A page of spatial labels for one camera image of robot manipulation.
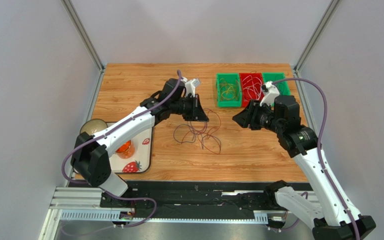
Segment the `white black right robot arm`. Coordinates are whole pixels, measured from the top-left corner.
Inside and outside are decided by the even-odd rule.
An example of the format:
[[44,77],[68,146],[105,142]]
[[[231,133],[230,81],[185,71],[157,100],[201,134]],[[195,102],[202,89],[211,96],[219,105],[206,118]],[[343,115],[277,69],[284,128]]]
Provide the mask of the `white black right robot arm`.
[[274,103],[251,100],[233,116],[240,127],[266,129],[276,134],[280,146],[307,177],[319,205],[314,205],[283,180],[265,187],[265,203],[273,209],[284,208],[311,230],[316,240],[363,240],[376,228],[370,215],[362,215],[330,175],[325,154],[318,147],[314,130],[303,125],[300,105],[294,96],[281,95]]

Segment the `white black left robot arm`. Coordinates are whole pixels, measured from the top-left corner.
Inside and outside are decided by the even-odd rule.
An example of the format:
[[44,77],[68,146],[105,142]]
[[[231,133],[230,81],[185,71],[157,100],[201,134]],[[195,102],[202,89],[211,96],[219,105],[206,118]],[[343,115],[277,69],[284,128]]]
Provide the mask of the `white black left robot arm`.
[[123,196],[129,186],[112,171],[112,154],[138,134],[171,115],[181,115],[187,122],[208,122],[209,118],[196,93],[200,83],[197,78],[167,80],[162,90],[143,100],[132,113],[114,125],[92,135],[80,133],[75,148],[65,159],[70,160],[73,169],[91,187],[100,188],[110,196]]

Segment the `green storage bin left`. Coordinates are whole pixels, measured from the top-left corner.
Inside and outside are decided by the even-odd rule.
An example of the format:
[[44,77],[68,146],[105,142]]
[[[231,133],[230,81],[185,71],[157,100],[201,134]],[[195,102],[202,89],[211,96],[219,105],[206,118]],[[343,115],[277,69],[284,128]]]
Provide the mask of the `green storage bin left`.
[[239,108],[242,106],[242,90],[238,73],[217,73],[215,87],[219,108]]

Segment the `green storage bin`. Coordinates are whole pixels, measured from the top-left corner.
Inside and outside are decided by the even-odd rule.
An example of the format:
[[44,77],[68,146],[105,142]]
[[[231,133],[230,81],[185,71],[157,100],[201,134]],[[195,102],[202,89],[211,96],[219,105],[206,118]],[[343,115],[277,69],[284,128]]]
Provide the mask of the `green storage bin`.
[[[262,77],[263,77],[263,81],[265,83],[267,83],[269,81],[276,82],[278,80],[282,80],[282,79],[286,78],[285,74],[282,72],[263,72]],[[281,96],[290,96],[291,95],[290,88],[288,86],[287,81],[276,83],[275,86],[278,88]]]
[[242,90],[238,73],[217,73],[215,87],[219,108],[239,108],[242,106]]

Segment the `red storage bin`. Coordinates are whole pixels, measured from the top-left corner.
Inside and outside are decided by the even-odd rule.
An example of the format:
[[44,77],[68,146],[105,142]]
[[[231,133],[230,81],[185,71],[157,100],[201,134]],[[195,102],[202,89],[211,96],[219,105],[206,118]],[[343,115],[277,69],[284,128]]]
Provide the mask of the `red storage bin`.
[[239,73],[240,86],[242,91],[241,107],[245,108],[250,100],[261,101],[264,97],[262,85],[264,80],[259,72]]

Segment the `green storage bin right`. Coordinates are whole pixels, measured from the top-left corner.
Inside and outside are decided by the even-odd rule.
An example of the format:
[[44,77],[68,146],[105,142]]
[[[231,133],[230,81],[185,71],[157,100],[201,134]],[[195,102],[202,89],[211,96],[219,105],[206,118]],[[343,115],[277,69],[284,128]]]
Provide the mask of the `green storage bin right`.
[[[262,77],[263,77],[263,81],[265,83],[267,83],[269,81],[276,82],[278,80],[282,80],[282,79],[286,78],[285,74],[282,72],[263,72]],[[287,81],[276,83],[275,86],[278,88],[281,96],[290,96],[291,95],[290,88],[288,86]]]

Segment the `white strawberry print tray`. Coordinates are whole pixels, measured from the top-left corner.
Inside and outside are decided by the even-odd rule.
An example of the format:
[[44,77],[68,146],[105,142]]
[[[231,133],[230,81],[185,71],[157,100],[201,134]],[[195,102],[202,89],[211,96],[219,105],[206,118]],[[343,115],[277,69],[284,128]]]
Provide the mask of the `white strawberry print tray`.
[[109,158],[112,171],[116,174],[139,174],[147,171],[151,165],[153,135],[153,128],[136,135],[131,140],[134,153],[129,158],[122,158],[120,154],[114,153]]

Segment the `orange transparent cup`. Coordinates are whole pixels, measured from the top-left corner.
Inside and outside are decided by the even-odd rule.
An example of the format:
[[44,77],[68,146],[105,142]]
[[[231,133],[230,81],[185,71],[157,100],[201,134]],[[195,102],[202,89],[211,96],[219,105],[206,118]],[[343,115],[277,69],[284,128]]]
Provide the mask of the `orange transparent cup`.
[[135,154],[135,146],[131,140],[119,147],[115,154],[121,159],[129,159]]

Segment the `clear glass bowl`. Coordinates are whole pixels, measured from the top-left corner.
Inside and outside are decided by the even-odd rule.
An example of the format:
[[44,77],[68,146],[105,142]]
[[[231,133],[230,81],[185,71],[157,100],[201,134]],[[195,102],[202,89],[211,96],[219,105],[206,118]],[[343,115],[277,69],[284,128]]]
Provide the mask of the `clear glass bowl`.
[[83,124],[81,127],[79,133],[87,133],[88,135],[94,135],[97,132],[100,132],[102,130],[105,130],[108,127],[108,124],[99,118],[88,120],[86,123]]

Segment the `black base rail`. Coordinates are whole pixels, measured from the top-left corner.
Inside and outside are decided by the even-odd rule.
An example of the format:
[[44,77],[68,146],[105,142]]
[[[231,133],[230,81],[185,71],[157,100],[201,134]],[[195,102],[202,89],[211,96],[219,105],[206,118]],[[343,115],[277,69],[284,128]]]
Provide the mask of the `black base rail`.
[[130,189],[116,200],[98,194],[103,208],[135,210],[136,218],[251,220],[255,211],[286,212],[265,193],[269,182],[129,180]]

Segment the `aluminium frame post right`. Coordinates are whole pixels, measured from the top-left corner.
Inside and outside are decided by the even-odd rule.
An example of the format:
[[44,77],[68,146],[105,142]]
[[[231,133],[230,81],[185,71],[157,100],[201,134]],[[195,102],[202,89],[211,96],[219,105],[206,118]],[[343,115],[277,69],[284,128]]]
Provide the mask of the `aluminium frame post right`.
[[306,44],[303,52],[301,53],[297,63],[294,65],[294,71],[298,73],[306,63],[307,59],[309,58],[312,50],[316,46],[318,40],[320,39],[321,35],[323,34],[324,30],[326,29],[327,25],[329,24],[331,18],[335,14],[336,10],[338,9],[339,5],[342,3],[342,0],[331,0],[328,7],[326,8],[324,14],[322,15],[319,23],[317,24],[315,30],[313,31],[308,43]]

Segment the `aluminium frame post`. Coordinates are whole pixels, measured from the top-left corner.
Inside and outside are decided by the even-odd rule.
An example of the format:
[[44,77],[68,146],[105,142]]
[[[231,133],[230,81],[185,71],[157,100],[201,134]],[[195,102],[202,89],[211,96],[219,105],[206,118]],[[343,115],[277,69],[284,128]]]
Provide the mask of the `aluminium frame post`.
[[307,59],[309,58],[312,50],[316,46],[318,40],[320,39],[321,35],[323,34],[324,30],[326,29],[327,25],[329,24],[331,18],[335,14],[336,10],[338,9],[339,5],[342,3],[342,0],[331,0],[328,7],[326,8],[324,14],[322,15],[319,23],[317,24],[315,30],[313,31],[308,43],[306,44],[303,52],[301,53],[297,63],[294,65],[294,71],[298,73],[306,63]]
[[97,67],[99,72],[103,72],[105,70],[105,66],[97,53],[96,48],[94,47],[92,40],[90,39],[81,18],[71,0],[61,0],[62,5],[64,6],[71,22],[73,23],[79,37],[81,38],[86,50],[88,51],[92,61]]

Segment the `aluminium frame post left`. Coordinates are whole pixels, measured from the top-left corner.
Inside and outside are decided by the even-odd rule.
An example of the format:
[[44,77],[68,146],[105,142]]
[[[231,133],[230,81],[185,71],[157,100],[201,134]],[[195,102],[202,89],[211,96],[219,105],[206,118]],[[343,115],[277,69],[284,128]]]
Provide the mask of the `aluminium frame post left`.
[[61,0],[62,5],[64,6],[71,22],[73,23],[79,37],[81,38],[86,50],[88,51],[92,61],[97,67],[99,72],[103,72],[105,70],[105,66],[97,53],[96,48],[94,47],[92,40],[90,39],[81,18],[71,0]]

